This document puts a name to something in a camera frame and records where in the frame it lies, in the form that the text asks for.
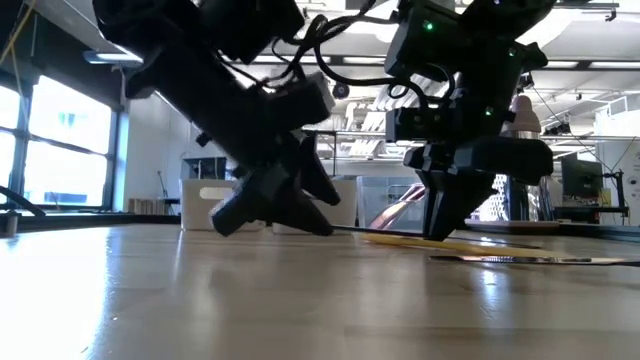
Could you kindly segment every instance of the computer monitor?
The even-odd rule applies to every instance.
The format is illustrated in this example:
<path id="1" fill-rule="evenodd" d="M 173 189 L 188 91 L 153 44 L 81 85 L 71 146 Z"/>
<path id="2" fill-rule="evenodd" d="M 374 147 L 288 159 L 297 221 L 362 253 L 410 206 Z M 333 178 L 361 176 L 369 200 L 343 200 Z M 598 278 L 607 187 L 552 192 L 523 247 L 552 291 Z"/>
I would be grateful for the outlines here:
<path id="1" fill-rule="evenodd" d="M 603 186 L 602 174 L 600 163 L 562 159 L 562 191 L 565 196 L 598 198 Z"/>

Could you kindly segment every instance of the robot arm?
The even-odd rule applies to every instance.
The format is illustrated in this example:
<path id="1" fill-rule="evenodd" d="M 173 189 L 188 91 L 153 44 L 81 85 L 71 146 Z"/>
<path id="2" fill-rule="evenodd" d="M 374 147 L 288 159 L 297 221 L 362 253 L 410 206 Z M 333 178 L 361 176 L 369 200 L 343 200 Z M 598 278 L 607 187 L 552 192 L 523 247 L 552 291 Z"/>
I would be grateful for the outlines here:
<path id="1" fill-rule="evenodd" d="M 212 216 L 223 235 L 254 220 L 331 234 L 305 191 L 332 205 L 340 199 L 315 154 L 315 139 L 299 129 L 326 119 L 334 103 L 324 75 L 305 76 L 299 60 L 313 49 L 328 76 L 349 84 L 324 64 L 320 45 L 355 21 L 380 21 L 365 17 L 374 3 L 368 0 L 355 16 L 329 21 L 320 15 L 305 38 L 296 39 L 304 18 L 294 0 L 208 0 L 199 6 L 189 0 L 93 0 L 103 36 L 143 59 L 126 73 L 127 98 L 159 92 L 243 169 L 234 194 Z M 426 141 L 405 158 L 429 189 L 426 237 L 444 239 L 490 194 L 495 173 L 533 183 L 552 171 L 544 143 L 498 134 L 504 121 L 513 120 L 509 103 L 520 75 L 547 63 L 535 44 L 515 39 L 554 3 L 476 0 L 457 15 L 428 0 L 401 0 L 391 19 L 399 30 L 385 63 L 391 78 L 351 81 L 402 85 L 420 99 L 418 108 L 391 111 L 387 132 L 390 141 Z M 227 59 L 250 64 L 279 40 L 299 46 L 287 72 L 269 79 L 280 85 L 270 91 L 269 80 L 240 85 Z M 454 73 L 460 74 L 457 85 Z M 409 81 L 413 74 L 449 81 L 450 91 L 443 99 L 425 96 Z M 514 151 L 522 154 L 518 161 L 508 156 Z M 522 156 L 539 166 L 522 169 Z"/>

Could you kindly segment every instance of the ceiling light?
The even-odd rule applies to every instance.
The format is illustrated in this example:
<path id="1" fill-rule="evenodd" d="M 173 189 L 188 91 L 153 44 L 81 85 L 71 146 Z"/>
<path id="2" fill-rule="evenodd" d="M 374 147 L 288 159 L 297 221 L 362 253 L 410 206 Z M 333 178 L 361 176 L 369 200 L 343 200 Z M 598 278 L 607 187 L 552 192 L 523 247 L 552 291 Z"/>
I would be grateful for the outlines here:
<path id="1" fill-rule="evenodd" d="M 271 55 L 258 55 L 254 62 L 256 63 L 283 63 L 282 60 L 278 59 L 275 56 L 271 56 Z"/>
<path id="2" fill-rule="evenodd" d="M 293 56 L 283 56 L 283 58 L 292 61 L 293 60 Z M 323 56 L 322 57 L 322 61 L 324 62 L 330 62 L 331 58 L 328 56 Z M 300 58 L 300 63 L 301 64 L 316 64 L 316 57 L 315 56 L 303 56 Z"/>
<path id="3" fill-rule="evenodd" d="M 640 61 L 595 61 L 591 63 L 591 69 L 640 69 Z"/>
<path id="4" fill-rule="evenodd" d="M 546 68 L 571 69 L 578 66 L 577 61 L 549 61 Z"/>
<path id="5" fill-rule="evenodd" d="M 344 58 L 345 64 L 357 64 L 357 65 L 382 65 L 385 58 L 383 57 L 358 57 L 347 56 Z"/>
<path id="6" fill-rule="evenodd" d="M 374 24 L 368 22 L 356 22 L 349 26 L 345 31 L 350 34 L 369 34 L 374 35 L 378 40 L 384 43 L 391 43 L 393 37 L 398 31 L 398 24 Z"/>
<path id="7" fill-rule="evenodd" d="M 133 54 L 118 54 L 118 53 L 95 53 L 95 56 L 104 61 L 138 61 L 142 62 L 138 56 Z"/>

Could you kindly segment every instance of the yellow object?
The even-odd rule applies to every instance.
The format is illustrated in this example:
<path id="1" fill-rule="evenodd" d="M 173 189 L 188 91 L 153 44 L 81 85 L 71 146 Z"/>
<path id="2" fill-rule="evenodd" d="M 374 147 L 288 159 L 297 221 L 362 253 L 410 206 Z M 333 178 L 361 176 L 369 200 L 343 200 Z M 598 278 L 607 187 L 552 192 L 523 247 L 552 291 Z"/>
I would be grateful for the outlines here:
<path id="1" fill-rule="evenodd" d="M 494 247 L 469 245 L 450 242 L 423 240 L 421 238 L 403 237 L 395 235 L 362 234 L 361 239 L 380 245 L 426 247 L 460 251 L 464 254 L 482 256 L 512 256 L 512 257 L 565 257 L 566 254 L 546 250 L 519 249 L 511 247 Z"/>
<path id="2" fill-rule="evenodd" d="M 600 202 L 600 206 L 611 206 L 611 189 L 600 189 Z"/>
<path id="3" fill-rule="evenodd" d="M 27 8 L 27 12 L 26 14 L 24 14 L 22 21 L 20 21 L 20 24 L 18 24 L 16 31 L 13 33 L 13 35 L 9 39 L 9 43 L 7 44 L 7 47 L 2 51 L 2 56 L 0 56 L 0 65 L 2 65 L 2 63 L 4 62 L 4 59 L 6 59 L 7 55 L 9 55 L 9 51 L 13 49 L 13 44 L 16 42 L 16 39 L 18 39 L 18 36 L 20 36 L 20 33 L 22 32 L 22 28 L 27 23 L 27 20 L 29 20 L 29 15 L 31 15 L 31 12 L 33 11 L 33 6 L 36 4 L 36 1 L 37 0 L 33 0 L 31 4 L 29 4 L 29 8 Z"/>

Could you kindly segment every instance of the wooden table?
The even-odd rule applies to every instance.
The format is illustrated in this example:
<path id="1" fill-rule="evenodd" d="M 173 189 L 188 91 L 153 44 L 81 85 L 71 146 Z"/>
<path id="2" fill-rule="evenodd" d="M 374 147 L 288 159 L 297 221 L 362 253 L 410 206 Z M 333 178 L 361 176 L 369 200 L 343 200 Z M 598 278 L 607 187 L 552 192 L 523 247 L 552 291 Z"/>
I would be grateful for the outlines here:
<path id="1" fill-rule="evenodd" d="M 640 257 L 630 243 L 509 240 Z M 444 263 L 431 254 L 349 236 L 221 239 L 164 225 L 0 240 L 0 359 L 640 354 L 640 269 Z"/>

